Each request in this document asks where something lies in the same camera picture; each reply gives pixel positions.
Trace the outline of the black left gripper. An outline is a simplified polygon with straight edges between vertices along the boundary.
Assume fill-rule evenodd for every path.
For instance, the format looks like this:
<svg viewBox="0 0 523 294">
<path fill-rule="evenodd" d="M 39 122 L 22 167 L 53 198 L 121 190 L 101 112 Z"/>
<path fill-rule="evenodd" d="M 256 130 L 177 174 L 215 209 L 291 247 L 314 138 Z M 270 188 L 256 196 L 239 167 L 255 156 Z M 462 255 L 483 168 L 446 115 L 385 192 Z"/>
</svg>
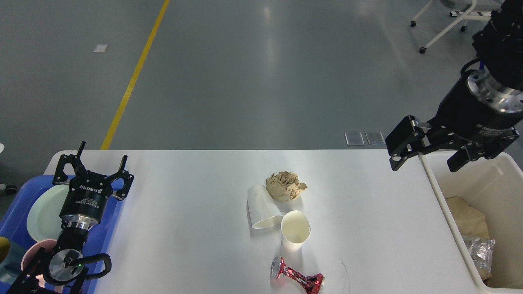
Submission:
<svg viewBox="0 0 523 294">
<path fill-rule="evenodd" d="M 124 155 L 119 170 L 110 175 L 88 172 L 80 157 L 86 145 L 82 141 L 76 154 L 63 154 L 58 159 L 52 184 L 68 185 L 69 192 L 59 213 L 62 227 L 93 227 L 99 225 L 109 197 L 123 201 L 129 194 L 134 176 L 125 169 L 127 155 Z M 64 168 L 69 164 L 75 177 L 68 179 Z M 123 180 L 123 186 L 114 190 L 112 183 Z"/>
</svg>

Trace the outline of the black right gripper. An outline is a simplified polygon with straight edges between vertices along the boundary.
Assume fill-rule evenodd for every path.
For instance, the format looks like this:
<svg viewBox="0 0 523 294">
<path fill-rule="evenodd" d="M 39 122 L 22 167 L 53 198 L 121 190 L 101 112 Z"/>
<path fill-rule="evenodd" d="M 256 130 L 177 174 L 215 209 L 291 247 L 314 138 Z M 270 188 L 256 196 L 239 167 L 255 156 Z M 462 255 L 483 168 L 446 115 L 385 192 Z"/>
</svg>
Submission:
<svg viewBox="0 0 523 294">
<path fill-rule="evenodd" d="M 457 149 L 447 160 L 450 172 L 480 158 L 494 159 L 519 138 L 510 129 L 522 120 L 522 111 L 521 89 L 503 85 L 487 69 L 469 70 L 432 119 L 422 122 L 407 115 L 385 138 L 391 169 L 440 149 Z"/>
</svg>

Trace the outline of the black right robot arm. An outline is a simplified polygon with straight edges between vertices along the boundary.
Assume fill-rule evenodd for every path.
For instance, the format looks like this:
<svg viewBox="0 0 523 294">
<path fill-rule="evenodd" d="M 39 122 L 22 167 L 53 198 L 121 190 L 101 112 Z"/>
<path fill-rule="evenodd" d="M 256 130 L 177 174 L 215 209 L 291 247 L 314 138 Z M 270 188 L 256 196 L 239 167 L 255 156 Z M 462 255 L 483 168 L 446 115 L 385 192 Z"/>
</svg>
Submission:
<svg viewBox="0 0 523 294">
<path fill-rule="evenodd" d="M 460 79 L 421 122 L 405 116 L 385 138 L 391 169 L 413 156 L 454 149 L 451 172 L 479 158 L 493 159 L 518 137 L 522 120 L 522 2 L 505 0 L 473 36 L 476 58 L 463 65 Z"/>
</svg>

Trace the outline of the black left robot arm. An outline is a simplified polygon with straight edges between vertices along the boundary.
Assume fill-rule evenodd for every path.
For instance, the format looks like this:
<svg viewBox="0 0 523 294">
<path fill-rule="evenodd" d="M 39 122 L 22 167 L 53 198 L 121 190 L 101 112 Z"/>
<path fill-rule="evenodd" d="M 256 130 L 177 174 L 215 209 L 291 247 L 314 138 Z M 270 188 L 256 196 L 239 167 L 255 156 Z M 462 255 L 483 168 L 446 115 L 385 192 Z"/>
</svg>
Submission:
<svg viewBox="0 0 523 294">
<path fill-rule="evenodd" d="M 123 201 L 129 194 L 134 175 L 127 171 L 128 156 L 121 159 L 118 171 L 112 175 L 87 170 L 81 161 L 85 142 L 75 154 L 62 154 L 56 166 L 52 184 L 67 186 L 67 195 L 58 214 L 60 234 L 50 251 L 40 246 L 28 259 L 11 286 L 8 294 L 56 294 L 40 285 L 69 288 L 71 294 L 80 294 L 84 282 L 106 276 L 112 269 L 112 259 L 107 253 L 84 253 L 89 233 L 101 225 L 111 198 Z"/>
</svg>

